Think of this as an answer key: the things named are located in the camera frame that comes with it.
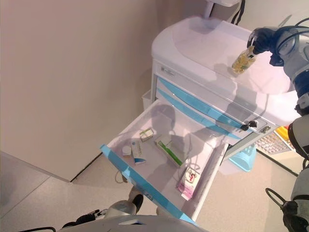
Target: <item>blue drawer handle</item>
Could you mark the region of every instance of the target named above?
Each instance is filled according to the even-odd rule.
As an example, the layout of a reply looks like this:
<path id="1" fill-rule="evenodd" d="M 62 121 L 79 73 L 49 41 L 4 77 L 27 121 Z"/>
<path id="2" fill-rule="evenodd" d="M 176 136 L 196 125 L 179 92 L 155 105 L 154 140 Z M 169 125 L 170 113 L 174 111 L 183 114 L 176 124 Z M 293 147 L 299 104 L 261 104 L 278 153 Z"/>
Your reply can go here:
<path id="1" fill-rule="evenodd" d="M 212 108 L 211 106 L 207 105 L 206 103 L 202 102 L 201 100 L 193 97 L 192 95 L 186 93 L 185 91 L 179 89 L 178 87 L 174 86 L 173 84 L 167 82 L 163 78 L 159 77 L 159 80 L 168 88 L 173 94 L 175 94 L 179 99 L 187 103 L 188 105 L 192 106 L 196 110 L 200 111 L 201 113 L 208 115 L 209 117 L 216 119 L 217 121 L 227 124 L 229 126 L 239 128 L 241 124 L 237 121 L 231 119 L 230 117 L 222 114 L 220 111 Z"/>
<path id="2" fill-rule="evenodd" d="M 180 110 L 185 115 L 187 115 L 190 118 L 192 118 L 194 121 L 202 124 L 203 126 L 209 128 L 209 129 L 211 129 L 211 130 L 213 130 L 215 132 L 227 135 L 227 136 L 229 136 L 231 138 L 234 138 L 234 139 L 240 139 L 239 137 L 231 134 L 227 130 L 222 129 L 221 127 L 217 126 L 215 123 L 209 121 L 208 119 L 202 117 L 201 115 L 199 115 L 198 113 L 194 112 L 190 108 L 188 108 L 185 105 L 181 104 L 179 101 L 173 99 L 170 95 L 168 95 L 166 92 L 162 91 L 161 89 L 157 88 L 157 90 L 167 101 L 169 101 L 169 103 L 174 105 L 178 110 Z"/>

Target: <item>white robot part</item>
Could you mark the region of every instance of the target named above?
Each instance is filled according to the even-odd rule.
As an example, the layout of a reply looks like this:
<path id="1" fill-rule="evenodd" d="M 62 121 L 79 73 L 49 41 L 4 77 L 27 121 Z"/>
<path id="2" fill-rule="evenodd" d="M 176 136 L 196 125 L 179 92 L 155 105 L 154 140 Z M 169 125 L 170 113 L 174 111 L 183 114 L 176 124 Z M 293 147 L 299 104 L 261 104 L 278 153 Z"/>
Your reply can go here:
<path id="1" fill-rule="evenodd" d="M 61 232 L 207 232 L 189 222 L 151 215 L 115 216 L 62 229 Z"/>

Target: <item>white wall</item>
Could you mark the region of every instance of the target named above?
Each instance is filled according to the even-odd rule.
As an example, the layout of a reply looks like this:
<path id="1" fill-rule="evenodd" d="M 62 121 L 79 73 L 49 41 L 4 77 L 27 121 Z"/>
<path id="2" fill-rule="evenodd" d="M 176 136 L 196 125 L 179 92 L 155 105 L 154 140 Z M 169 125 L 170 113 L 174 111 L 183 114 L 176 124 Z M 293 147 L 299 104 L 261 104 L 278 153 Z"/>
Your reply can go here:
<path id="1" fill-rule="evenodd" d="M 176 0 L 1 1 L 1 149 L 71 180 L 142 111 Z"/>
<path id="2" fill-rule="evenodd" d="M 227 8 L 216 5 L 211 16 L 231 21 L 236 6 Z M 246 0 L 245 11 L 239 26 L 255 28 L 277 27 L 287 16 L 292 15 L 286 25 L 294 25 L 309 16 L 308 0 Z"/>

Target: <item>black cable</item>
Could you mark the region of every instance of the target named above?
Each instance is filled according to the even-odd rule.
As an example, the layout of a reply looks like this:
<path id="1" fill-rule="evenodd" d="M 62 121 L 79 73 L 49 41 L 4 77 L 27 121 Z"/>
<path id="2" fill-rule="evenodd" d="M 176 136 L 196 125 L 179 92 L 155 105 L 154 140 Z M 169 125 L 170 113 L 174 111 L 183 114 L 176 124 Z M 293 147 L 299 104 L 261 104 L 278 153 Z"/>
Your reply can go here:
<path id="1" fill-rule="evenodd" d="M 265 192 L 266 192 L 267 195 L 270 197 L 270 199 L 272 199 L 273 202 L 276 203 L 276 204 L 280 207 L 280 209 L 283 209 L 283 205 L 284 205 L 284 203 L 286 202 L 286 200 L 285 200 L 282 196 L 280 196 L 278 193 L 276 193 L 276 192 L 275 192 L 274 190 L 272 190 L 271 188 L 266 188 L 266 189 L 265 189 Z M 282 204 L 280 204 L 278 201 L 276 201 L 275 198 L 274 198 L 269 192 L 273 193 L 276 197 L 278 197 L 278 198 L 282 201 Z"/>
<path id="2" fill-rule="evenodd" d="M 43 231 L 43 230 L 51 230 L 53 232 L 56 232 L 56 229 L 54 227 L 40 227 L 40 228 L 35 228 L 35 229 L 30 229 L 30 230 L 25 230 L 25 231 L 19 231 L 19 232 L 31 232 L 31 231 Z"/>
<path id="3" fill-rule="evenodd" d="M 308 21 L 309 20 L 309 17 L 308 18 L 304 18 L 303 20 L 300 20 L 298 23 L 295 24 L 295 26 L 298 26 L 299 24 L 305 22 L 305 21 Z"/>
<path id="4" fill-rule="evenodd" d="M 305 34 L 305 33 L 309 33 L 309 30 L 299 31 L 299 32 L 296 32 L 296 33 L 294 33 L 294 34 L 292 34 L 292 35 L 286 37 L 286 38 L 277 46 L 277 49 L 276 49 L 276 50 L 279 51 L 280 48 L 281 48 L 281 46 L 282 46 L 285 42 L 287 42 L 290 38 L 292 38 L 292 37 L 294 37 L 294 36 L 296 36 L 296 35 Z"/>
<path id="5" fill-rule="evenodd" d="M 240 13 L 239 13 L 236 25 L 238 25 L 238 23 L 241 21 L 241 17 L 243 15 L 244 11 L 245 11 L 245 4 L 246 4 L 246 1 L 242 0 L 241 4 L 240 4 Z"/>
<path id="6" fill-rule="evenodd" d="M 234 15 L 234 17 L 233 17 L 233 19 L 232 19 L 232 21 L 231 21 L 232 24 L 235 23 L 235 20 L 236 20 L 238 14 L 239 14 L 239 17 L 238 17 L 238 19 L 237 19 L 236 25 L 238 25 L 238 23 L 240 22 L 241 17 L 242 17 L 242 15 L 243 15 L 243 13 L 244 13 L 244 10 L 245 10 L 245 3 L 246 3 L 245 0 L 241 0 L 240 9 L 239 9 L 239 10 L 236 12 L 236 14 Z"/>

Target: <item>drawer lock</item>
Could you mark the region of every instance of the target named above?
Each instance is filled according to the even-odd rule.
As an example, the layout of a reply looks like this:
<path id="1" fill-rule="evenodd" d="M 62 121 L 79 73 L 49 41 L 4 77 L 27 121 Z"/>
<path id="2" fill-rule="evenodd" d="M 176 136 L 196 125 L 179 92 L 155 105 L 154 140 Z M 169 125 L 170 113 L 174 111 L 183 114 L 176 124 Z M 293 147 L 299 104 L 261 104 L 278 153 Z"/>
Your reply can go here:
<path id="1" fill-rule="evenodd" d="M 257 127 L 257 121 L 252 120 L 252 121 L 250 121 L 248 124 L 242 125 L 240 128 L 241 128 L 243 131 L 247 131 L 250 127 Z"/>

